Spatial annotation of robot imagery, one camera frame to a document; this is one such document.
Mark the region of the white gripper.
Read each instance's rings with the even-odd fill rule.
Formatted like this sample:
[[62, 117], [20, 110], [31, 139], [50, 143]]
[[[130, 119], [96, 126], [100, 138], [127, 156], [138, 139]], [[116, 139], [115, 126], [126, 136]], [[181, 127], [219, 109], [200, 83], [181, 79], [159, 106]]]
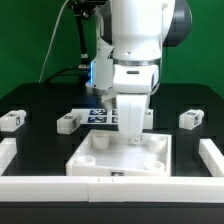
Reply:
[[118, 94], [116, 97], [118, 130], [122, 135], [132, 137], [132, 144], [142, 142], [141, 134], [149, 100], [145, 94]]

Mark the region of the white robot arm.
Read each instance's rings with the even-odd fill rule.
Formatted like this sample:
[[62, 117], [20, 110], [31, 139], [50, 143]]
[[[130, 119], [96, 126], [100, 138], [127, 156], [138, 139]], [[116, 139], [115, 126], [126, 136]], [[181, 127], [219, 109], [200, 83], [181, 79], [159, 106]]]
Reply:
[[86, 87], [117, 111], [120, 134], [138, 141], [160, 86], [162, 51], [191, 31], [188, 0], [106, 0], [95, 10], [97, 53]]

